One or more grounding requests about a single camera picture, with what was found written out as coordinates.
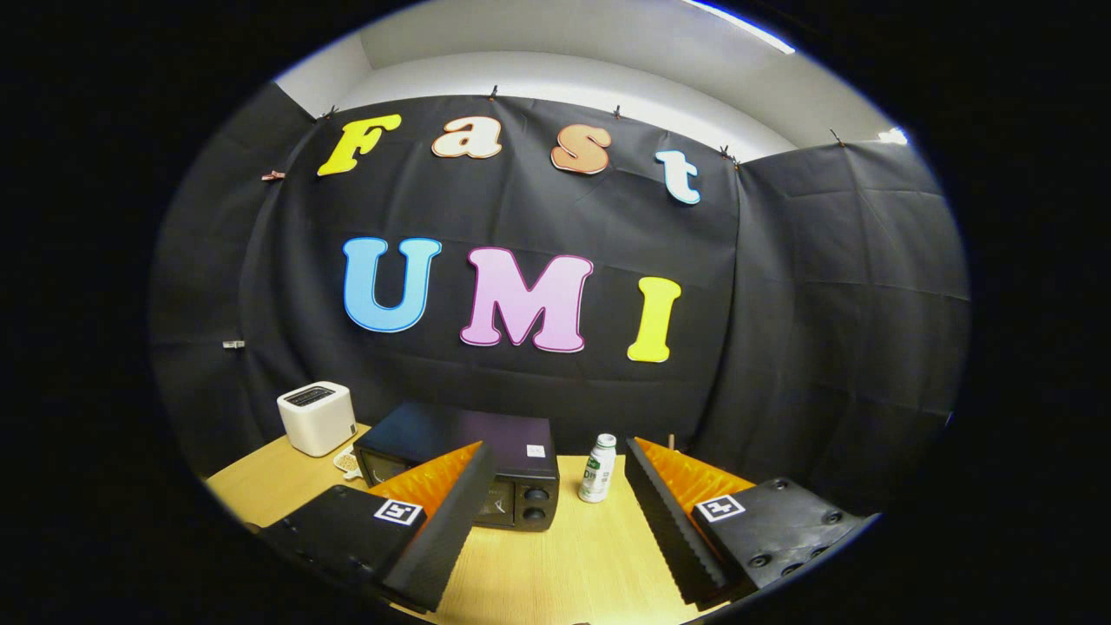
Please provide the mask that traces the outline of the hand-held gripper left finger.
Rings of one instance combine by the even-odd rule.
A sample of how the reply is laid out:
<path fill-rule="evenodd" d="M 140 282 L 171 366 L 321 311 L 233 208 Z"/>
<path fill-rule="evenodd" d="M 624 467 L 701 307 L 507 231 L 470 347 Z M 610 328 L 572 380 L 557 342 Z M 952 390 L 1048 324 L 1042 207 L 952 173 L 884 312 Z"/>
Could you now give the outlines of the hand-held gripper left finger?
<path fill-rule="evenodd" d="M 433 612 L 493 475 L 490 445 L 476 442 L 367 491 L 323 490 L 258 537 L 357 595 Z"/>

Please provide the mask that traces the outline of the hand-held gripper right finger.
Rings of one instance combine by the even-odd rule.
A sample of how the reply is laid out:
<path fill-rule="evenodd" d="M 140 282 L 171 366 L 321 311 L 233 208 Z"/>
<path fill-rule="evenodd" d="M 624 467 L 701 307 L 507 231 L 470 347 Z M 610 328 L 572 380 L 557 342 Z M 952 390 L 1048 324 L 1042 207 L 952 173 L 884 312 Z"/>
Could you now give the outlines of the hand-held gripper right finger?
<path fill-rule="evenodd" d="M 681 598 L 698 609 L 780 586 L 873 524 L 792 478 L 754 484 L 663 444 L 627 443 L 628 485 Z"/>

